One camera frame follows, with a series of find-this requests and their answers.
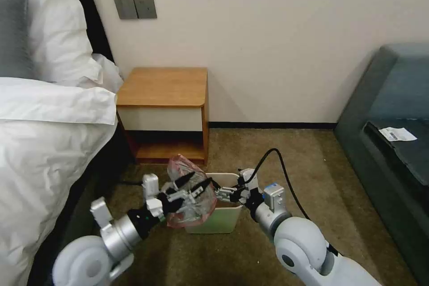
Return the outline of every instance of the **white duvet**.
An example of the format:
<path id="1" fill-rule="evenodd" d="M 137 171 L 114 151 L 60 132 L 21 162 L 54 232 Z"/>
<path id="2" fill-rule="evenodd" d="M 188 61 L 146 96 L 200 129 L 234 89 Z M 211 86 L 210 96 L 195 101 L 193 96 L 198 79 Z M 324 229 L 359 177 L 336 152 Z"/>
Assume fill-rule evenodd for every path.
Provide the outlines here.
<path id="1" fill-rule="evenodd" d="M 0 284 L 25 285 L 71 185 L 115 132 L 115 94 L 0 77 L 0 102 Z"/>

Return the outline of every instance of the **white wall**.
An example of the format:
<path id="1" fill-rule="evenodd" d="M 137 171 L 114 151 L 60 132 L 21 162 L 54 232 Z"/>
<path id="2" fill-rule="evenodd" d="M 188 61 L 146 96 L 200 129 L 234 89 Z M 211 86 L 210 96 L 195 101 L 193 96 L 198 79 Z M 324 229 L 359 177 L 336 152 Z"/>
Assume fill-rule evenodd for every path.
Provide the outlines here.
<path id="1" fill-rule="evenodd" d="M 429 41 L 429 0 L 155 0 L 135 21 L 95 1 L 124 75 L 209 68 L 211 121 L 335 122 L 375 49 Z"/>

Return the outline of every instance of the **bed frame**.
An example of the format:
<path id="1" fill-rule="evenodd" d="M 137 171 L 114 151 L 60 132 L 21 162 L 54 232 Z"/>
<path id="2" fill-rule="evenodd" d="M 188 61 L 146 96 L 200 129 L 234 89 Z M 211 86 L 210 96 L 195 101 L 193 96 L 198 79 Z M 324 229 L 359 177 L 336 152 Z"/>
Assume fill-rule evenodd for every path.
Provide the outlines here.
<path id="1" fill-rule="evenodd" d="M 87 34 L 94 53 L 113 60 L 103 24 L 94 0 L 79 0 L 87 23 Z M 55 227 L 39 248 L 29 275 L 28 285 L 51 286 L 52 266 L 58 253 L 71 241 L 90 235 L 95 222 L 89 212 L 90 204 L 106 196 L 125 167 L 133 162 L 122 126 L 117 126 L 112 139 L 90 162 L 82 177 L 74 183 Z"/>

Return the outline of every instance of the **baseboard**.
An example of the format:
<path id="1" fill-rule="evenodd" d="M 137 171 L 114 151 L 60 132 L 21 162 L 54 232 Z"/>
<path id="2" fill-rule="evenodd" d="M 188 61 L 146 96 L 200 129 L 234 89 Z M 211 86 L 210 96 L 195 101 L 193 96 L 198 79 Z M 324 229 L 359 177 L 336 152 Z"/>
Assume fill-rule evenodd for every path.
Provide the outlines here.
<path id="1" fill-rule="evenodd" d="M 333 130 L 337 123 L 209 122 L 210 128 L 319 129 Z"/>

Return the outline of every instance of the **nightstand drawer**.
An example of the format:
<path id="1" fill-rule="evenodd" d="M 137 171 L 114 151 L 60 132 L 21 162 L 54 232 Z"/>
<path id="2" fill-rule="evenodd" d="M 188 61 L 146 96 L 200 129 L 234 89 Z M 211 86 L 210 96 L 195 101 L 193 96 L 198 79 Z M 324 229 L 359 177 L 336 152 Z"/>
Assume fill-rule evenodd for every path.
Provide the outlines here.
<path id="1" fill-rule="evenodd" d="M 118 107 L 125 130 L 202 131 L 201 108 Z"/>

